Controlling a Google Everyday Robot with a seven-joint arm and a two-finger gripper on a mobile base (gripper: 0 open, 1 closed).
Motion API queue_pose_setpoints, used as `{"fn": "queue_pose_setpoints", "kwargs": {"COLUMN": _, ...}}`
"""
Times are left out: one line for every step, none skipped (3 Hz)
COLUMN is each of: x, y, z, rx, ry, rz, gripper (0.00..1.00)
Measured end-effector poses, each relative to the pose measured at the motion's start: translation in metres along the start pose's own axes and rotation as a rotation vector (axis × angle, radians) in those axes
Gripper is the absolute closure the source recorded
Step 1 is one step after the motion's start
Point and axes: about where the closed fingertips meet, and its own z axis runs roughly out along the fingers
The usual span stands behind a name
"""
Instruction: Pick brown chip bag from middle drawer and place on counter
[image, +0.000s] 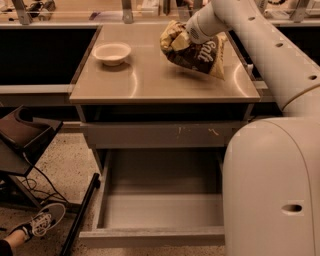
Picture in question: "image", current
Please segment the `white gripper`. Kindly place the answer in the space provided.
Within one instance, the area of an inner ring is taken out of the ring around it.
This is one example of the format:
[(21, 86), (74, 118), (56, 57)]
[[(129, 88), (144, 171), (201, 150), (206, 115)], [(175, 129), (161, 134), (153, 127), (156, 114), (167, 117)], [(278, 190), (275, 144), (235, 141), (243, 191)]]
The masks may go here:
[(207, 4), (193, 14), (186, 23), (186, 31), (181, 32), (171, 43), (174, 51), (181, 51), (190, 46), (190, 40), (202, 44), (210, 40), (219, 31), (220, 21), (216, 17), (212, 4)]

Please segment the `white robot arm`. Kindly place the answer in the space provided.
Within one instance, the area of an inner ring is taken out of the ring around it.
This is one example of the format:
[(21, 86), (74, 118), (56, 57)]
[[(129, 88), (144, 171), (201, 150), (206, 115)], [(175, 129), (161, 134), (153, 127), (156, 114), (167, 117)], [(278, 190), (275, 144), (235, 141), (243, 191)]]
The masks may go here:
[(255, 0), (211, 0), (187, 23), (196, 43), (227, 29), (283, 115), (247, 124), (228, 144), (226, 256), (319, 256), (319, 67), (264, 18)]

